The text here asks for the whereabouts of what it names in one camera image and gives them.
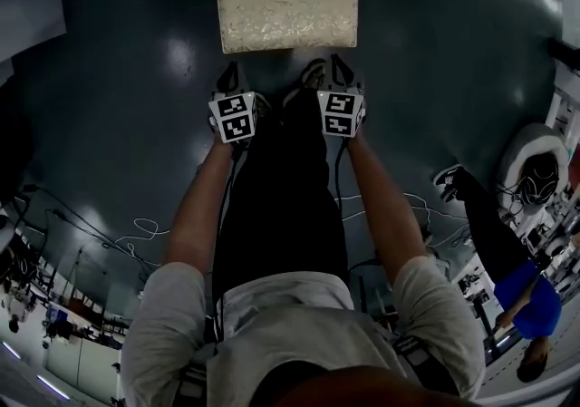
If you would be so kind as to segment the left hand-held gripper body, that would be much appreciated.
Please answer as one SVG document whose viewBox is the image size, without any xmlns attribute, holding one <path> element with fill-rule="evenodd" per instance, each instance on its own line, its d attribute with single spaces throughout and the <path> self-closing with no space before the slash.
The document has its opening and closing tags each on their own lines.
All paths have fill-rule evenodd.
<svg viewBox="0 0 580 407">
<path fill-rule="evenodd" d="M 209 123 L 223 143 L 250 139 L 256 131 L 256 93 L 250 89 L 244 75 L 242 92 L 211 93 L 208 102 Z"/>
</svg>

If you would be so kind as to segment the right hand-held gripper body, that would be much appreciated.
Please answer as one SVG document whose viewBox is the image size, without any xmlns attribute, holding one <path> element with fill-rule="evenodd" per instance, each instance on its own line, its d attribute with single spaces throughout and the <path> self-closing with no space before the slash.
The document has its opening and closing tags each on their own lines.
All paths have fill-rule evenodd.
<svg viewBox="0 0 580 407">
<path fill-rule="evenodd" d="M 337 84 L 326 77 L 316 93 L 323 134 L 352 139 L 366 118 L 363 84 Z"/>
</svg>

